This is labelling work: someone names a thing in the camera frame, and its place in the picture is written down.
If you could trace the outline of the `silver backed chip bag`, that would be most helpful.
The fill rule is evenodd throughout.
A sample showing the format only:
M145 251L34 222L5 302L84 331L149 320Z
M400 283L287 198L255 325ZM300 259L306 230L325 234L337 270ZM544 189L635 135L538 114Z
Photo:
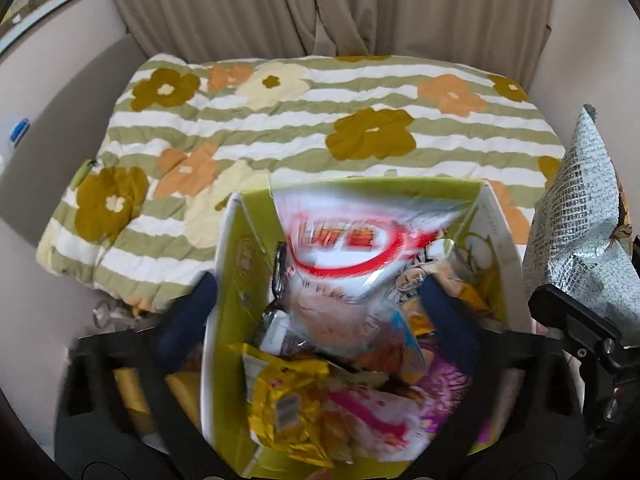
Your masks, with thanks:
M639 275L622 185L596 123L580 110L570 146L538 200L523 262L527 296L553 285L639 343Z

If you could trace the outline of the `red white shrimp chip bag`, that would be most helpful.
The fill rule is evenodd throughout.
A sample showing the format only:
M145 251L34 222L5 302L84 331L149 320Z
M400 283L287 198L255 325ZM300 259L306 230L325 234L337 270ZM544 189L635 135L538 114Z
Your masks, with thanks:
M400 325L393 280L469 207L460 198L365 193L335 183L276 186L271 197L283 234L274 298L300 338L346 359Z

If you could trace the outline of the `purple chip bag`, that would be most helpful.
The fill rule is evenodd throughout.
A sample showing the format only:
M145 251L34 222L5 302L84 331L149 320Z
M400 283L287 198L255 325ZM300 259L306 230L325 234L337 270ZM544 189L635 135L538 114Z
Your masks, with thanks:
M427 362L426 374L414 385L421 396L421 424L430 436L436 436L463 399L471 379L442 359L434 344L421 341Z

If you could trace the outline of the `brown cardboard box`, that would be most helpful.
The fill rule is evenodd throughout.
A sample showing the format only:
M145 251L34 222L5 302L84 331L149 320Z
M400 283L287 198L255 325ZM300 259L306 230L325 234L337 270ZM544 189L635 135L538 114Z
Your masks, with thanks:
M114 370L113 376L122 403L140 437L155 434L158 430L157 416L171 407L168 393L196 428L201 427L200 393L201 374L198 370L179 370L164 378L165 387L158 382L145 386L142 376L133 367Z

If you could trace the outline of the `pink white snack bag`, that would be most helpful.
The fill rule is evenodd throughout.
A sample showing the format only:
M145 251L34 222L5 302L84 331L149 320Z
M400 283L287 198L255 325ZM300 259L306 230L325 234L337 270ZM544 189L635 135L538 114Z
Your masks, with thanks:
M371 389L328 392L321 442L334 460L357 457L381 463L415 460L431 442L419 405L405 396Z

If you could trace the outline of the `gold foil snack bag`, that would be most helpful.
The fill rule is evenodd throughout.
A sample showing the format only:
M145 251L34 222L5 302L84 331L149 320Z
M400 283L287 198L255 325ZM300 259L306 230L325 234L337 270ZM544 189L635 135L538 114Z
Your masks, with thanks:
M244 344L247 422L264 448L322 468L333 460L322 443L323 403L329 363L285 360Z

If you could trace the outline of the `dark brown snack bag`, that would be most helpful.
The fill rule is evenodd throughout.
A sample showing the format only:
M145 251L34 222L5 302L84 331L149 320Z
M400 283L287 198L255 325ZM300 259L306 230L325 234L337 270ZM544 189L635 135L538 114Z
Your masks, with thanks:
M306 344L306 341L292 329L291 317L282 302L287 256L288 246L285 242L279 242L270 284L272 299L262 312L262 324L256 336L258 349L272 356L295 356L303 352Z

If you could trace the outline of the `green cardboard storage box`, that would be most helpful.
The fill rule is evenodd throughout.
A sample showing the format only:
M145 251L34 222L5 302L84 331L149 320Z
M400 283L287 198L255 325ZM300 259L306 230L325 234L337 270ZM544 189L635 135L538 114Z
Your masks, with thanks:
M516 249L497 194L483 181L451 178L352 177L296 183L296 191L336 191L350 200L391 198L457 200L461 217L448 230L452 247L469 261L495 317L510 330L529 333ZM270 280L277 244L285 239L272 194L262 184L231 195L215 258L217 304L203 350L201 427L205 440L240 479L305 479L316 468L262 448L250 438L242 348L255 336L272 295Z

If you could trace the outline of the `grey headboard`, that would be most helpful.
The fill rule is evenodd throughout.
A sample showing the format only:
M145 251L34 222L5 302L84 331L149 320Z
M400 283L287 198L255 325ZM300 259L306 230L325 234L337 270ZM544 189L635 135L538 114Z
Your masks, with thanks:
M94 58L29 127L1 177L1 219L35 246L80 165L96 156L114 105L146 61L127 35Z

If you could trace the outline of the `blue white bottle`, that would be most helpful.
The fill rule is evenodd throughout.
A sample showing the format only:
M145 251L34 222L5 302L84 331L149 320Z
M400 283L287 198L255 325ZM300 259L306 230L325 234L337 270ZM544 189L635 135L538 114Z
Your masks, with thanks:
M8 140L8 145L11 150L15 150L17 145L21 143L21 140L24 138L24 135L28 131L29 127L30 121L28 118L23 118L15 125L9 135Z

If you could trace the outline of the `floral striped quilt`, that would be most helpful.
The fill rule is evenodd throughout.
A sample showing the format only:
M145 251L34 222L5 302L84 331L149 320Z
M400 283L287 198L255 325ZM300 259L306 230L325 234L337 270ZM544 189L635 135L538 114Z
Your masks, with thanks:
M213 266L233 192L382 176L484 180L524 246L563 154L517 82L462 64L394 55L198 65L158 54L116 100L36 258L157 312Z

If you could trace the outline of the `beige curtain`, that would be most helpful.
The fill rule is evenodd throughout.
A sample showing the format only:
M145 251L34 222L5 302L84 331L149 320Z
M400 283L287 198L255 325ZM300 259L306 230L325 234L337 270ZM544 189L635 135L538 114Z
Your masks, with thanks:
M186 61L398 54L528 86L552 0L114 0L147 54Z

